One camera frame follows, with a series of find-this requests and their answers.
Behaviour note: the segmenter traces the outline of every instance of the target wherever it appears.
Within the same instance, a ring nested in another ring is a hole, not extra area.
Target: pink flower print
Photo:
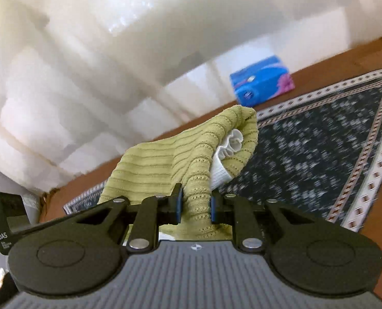
[[[284,94],[286,92],[289,92],[290,90],[293,90],[295,88],[293,79],[291,79],[291,75],[289,73],[283,74],[280,76],[277,82],[278,91],[274,96]]]

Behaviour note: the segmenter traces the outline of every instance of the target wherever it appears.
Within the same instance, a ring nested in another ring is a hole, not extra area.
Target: logo
[[[203,247],[200,244],[191,245],[191,249],[193,249],[194,251],[199,251],[202,248]]]
[[[254,96],[253,92],[251,91],[248,91],[248,92],[245,92],[243,97],[246,99],[246,100],[249,100],[250,98],[252,98]]]
[[[6,239],[6,238],[8,238],[8,235],[6,234],[6,232],[3,232],[2,234],[0,234],[0,240]]]

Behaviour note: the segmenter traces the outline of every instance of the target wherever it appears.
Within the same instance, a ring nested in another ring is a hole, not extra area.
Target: round black disc
[[[86,224],[36,232],[8,255],[11,275],[20,288],[56,296],[98,287],[115,274],[120,261],[120,247]]]
[[[369,290],[382,271],[382,252],[373,241],[324,222],[293,226],[270,258],[289,283],[325,296]]]

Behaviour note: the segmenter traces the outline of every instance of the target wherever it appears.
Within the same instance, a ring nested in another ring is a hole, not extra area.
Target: metal rivet
[[[263,242],[258,238],[246,238],[242,241],[242,245],[246,248],[259,248]]]
[[[147,248],[148,245],[149,245],[149,241],[147,241],[147,239],[144,239],[144,238],[136,238],[130,241],[130,247],[136,250]]]

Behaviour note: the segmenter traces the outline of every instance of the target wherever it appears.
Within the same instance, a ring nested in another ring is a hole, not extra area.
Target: white sock
[[[243,136],[241,131],[233,129],[227,136],[225,136],[225,138],[221,141],[221,144],[215,150],[210,168],[211,190],[214,190],[222,184],[231,181],[232,177],[222,165],[221,160],[231,157],[235,152],[240,151],[242,141]]]

